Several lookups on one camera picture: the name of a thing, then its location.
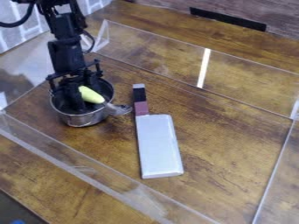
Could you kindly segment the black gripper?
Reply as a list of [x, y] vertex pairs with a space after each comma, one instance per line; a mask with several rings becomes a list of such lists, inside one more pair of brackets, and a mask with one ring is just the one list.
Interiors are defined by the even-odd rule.
[[[97, 59], [85, 63], [80, 38], [64, 38], [49, 41], [48, 50], [54, 71], [53, 74], [46, 76], [46, 81], [49, 82], [50, 87], [54, 87], [54, 79], [66, 74], [76, 75], [80, 72], [84, 72], [84, 85], [92, 89], [97, 89], [98, 77], [102, 76], [102, 71], [100, 70]], [[88, 69], [90, 66], [96, 66], [96, 71]], [[78, 84], [69, 83], [64, 89], [64, 94], [69, 107], [77, 112], [84, 112], [85, 103], [81, 98]]]

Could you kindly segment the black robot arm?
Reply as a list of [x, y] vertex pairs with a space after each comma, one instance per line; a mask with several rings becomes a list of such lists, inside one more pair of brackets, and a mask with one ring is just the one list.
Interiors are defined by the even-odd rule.
[[46, 76], [53, 100], [64, 102], [69, 109], [81, 114], [88, 110], [82, 100], [80, 86], [96, 86], [96, 78], [102, 75], [98, 60], [86, 62], [84, 55], [90, 52], [81, 48], [81, 35], [88, 36], [85, 17], [81, 13], [77, 0], [12, 0], [18, 4], [26, 4], [26, 12], [21, 19], [12, 23], [0, 23], [1, 27], [13, 28], [22, 25], [37, 8], [49, 26], [54, 40], [49, 41], [48, 51], [53, 74]]

